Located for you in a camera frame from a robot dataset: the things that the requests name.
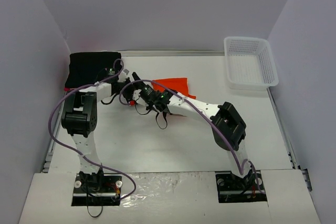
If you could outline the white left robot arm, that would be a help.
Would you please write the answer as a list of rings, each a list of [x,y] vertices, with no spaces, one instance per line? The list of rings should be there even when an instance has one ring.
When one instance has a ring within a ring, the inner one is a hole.
[[[101,191],[106,185],[102,163],[97,154],[94,130],[98,124],[98,103],[106,98],[119,95],[121,90],[126,101],[132,101],[134,87],[128,69],[119,74],[112,69],[108,80],[87,84],[75,92],[70,91],[64,100],[61,126],[71,136],[80,161],[80,174],[89,175],[87,186],[93,191]]]

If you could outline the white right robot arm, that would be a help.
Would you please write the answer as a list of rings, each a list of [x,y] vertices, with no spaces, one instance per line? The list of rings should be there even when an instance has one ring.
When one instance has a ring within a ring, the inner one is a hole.
[[[229,103],[211,104],[191,99],[171,89],[155,91],[149,84],[140,82],[135,86],[143,104],[159,112],[182,115],[208,124],[213,132],[215,143],[229,152],[233,183],[244,189],[251,184],[251,170],[245,150],[246,123]]]

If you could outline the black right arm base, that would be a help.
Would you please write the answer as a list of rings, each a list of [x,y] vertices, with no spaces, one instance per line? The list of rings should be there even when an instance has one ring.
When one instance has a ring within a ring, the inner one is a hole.
[[[240,178],[231,172],[215,174],[218,202],[220,204],[267,202],[261,172],[252,171]]]

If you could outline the orange t shirt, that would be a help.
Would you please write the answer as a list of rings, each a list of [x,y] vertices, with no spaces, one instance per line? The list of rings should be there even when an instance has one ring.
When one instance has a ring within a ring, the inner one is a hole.
[[[152,83],[152,87],[155,91],[159,91],[159,100],[161,101],[168,101],[169,98],[172,96],[172,93],[165,90],[160,85],[169,88],[172,91],[179,92],[184,96],[187,96],[192,99],[196,99],[196,96],[189,94],[187,78],[166,78],[166,79],[156,79],[154,80],[156,83]]]

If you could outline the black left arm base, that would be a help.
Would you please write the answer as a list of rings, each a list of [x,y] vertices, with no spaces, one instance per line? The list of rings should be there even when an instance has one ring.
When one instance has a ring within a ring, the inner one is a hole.
[[[121,197],[122,177],[119,174],[105,174],[94,182],[92,176],[85,178],[77,174],[71,205],[79,206],[119,206]]]

